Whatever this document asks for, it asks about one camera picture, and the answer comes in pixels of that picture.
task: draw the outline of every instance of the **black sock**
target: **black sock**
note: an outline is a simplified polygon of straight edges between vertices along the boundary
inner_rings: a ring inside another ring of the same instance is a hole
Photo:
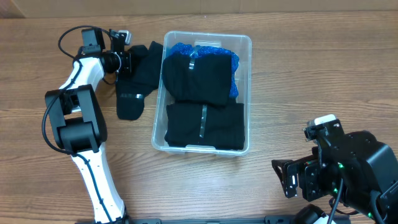
[[[133,46],[132,74],[122,74],[116,82],[116,113],[119,119],[136,120],[144,111],[144,98],[159,86],[163,45]]]

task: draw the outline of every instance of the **wood grain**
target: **wood grain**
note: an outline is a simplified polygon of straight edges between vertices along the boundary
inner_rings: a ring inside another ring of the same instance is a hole
[[[398,155],[395,11],[0,20],[0,223],[93,219],[79,171],[68,156],[49,149],[40,132],[45,92],[72,69],[57,40],[82,24],[127,29],[134,44],[145,45],[162,43],[170,30],[252,39],[252,147],[242,158],[156,151],[150,138],[157,92],[146,98],[139,120],[121,121],[114,87],[99,85],[109,166],[135,218],[297,213],[307,202],[284,197],[271,159],[309,155],[313,145],[301,128],[324,114],[336,114],[346,132],[371,131]],[[81,44],[79,32],[63,42],[70,52]],[[329,211],[328,199],[314,204]],[[361,215],[352,220],[372,223]]]

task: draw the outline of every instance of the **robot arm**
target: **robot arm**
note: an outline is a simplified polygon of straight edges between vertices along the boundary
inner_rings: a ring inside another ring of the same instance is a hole
[[[57,146],[72,155],[83,176],[93,203],[95,223],[124,224],[128,215],[106,161],[108,134],[95,89],[105,72],[131,71],[130,54],[124,51],[130,34],[111,30],[112,51],[102,53],[103,39],[99,33],[95,29],[83,30],[85,54],[76,56],[79,62],[74,61],[68,80],[59,90],[48,91],[45,102]],[[78,111],[81,117],[65,119],[65,115]]]
[[[287,198],[300,187],[309,202],[334,197],[331,214],[340,212],[341,201],[377,224],[398,222],[398,161],[388,145],[368,131],[345,134],[332,114],[309,121],[303,131],[317,145],[311,156],[272,161]]]

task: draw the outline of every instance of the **clear plastic container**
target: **clear plastic container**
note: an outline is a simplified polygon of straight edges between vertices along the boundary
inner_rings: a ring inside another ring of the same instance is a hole
[[[192,44],[193,46],[222,47],[238,55],[239,67],[235,73],[235,83],[239,91],[239,96],[236,98],[236,102],[244,103],[244,148],[242,150],[220,150],[215,149],[213,146],[188,145],[186,147],[170,147],[164,139],[168,122],[166,106],[174,103],[174,98],[165,89],[161,73],[154,128],[152,131],[153,147],[172,154],[202,152],[217,154],[224,157],[246,155],[250,149],[251,39],[246,35],[170,31],[164,37],[163,60],[170,55],[170,49],[179,42],[183,44]]]

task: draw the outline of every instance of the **folded black shirt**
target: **folded black shirt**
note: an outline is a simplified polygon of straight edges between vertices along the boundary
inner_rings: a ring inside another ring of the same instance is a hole
[[[166,107],[168,130],[165,140],[169,146],[186,145],[214,146],[216,149],[243,149],[244,105],[228,103],[227,106],[195,103],[174,103]]]
[[[192,59],[176,53],[163,61],[162,78],[176,101],[225,106],[231,88],[231,72],[230,55],[209,54]]]

